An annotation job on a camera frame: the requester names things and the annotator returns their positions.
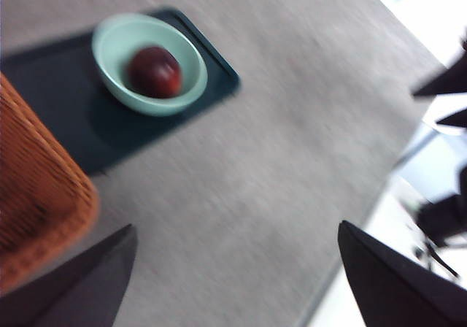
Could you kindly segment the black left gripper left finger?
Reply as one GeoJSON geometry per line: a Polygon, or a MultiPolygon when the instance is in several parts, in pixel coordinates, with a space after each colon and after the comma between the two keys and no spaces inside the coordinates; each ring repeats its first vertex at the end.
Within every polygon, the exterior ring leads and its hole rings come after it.
{"type": "Polygon", "coordinates": [[[136,257],[128,224],[46,275],[1,297],[2,326],[112,326],[136,257]]]}

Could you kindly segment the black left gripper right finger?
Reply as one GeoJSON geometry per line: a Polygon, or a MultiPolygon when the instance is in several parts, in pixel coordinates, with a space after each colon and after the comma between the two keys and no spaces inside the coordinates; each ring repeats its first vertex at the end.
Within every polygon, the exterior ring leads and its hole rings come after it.
{"type": "Polygon", "coordinates": [[[344,220],[339,251],[367,326],[465,326],[466,290],[344,220]]]}

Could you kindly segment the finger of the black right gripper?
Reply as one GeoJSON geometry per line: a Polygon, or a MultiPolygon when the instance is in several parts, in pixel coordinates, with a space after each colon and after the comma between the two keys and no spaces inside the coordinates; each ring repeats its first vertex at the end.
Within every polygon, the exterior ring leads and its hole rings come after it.
{"type": "Polygon", "coordinates": [[[412,92],[413,97],[428,97],[466,92],[466,55],[462,55],[447,70],[422,84],[412,92]]]}
{"type": "Polygon", "coordinates": [[[467,109],[462,109],[436,122],[439,125],[467,128],[467,109]]]}

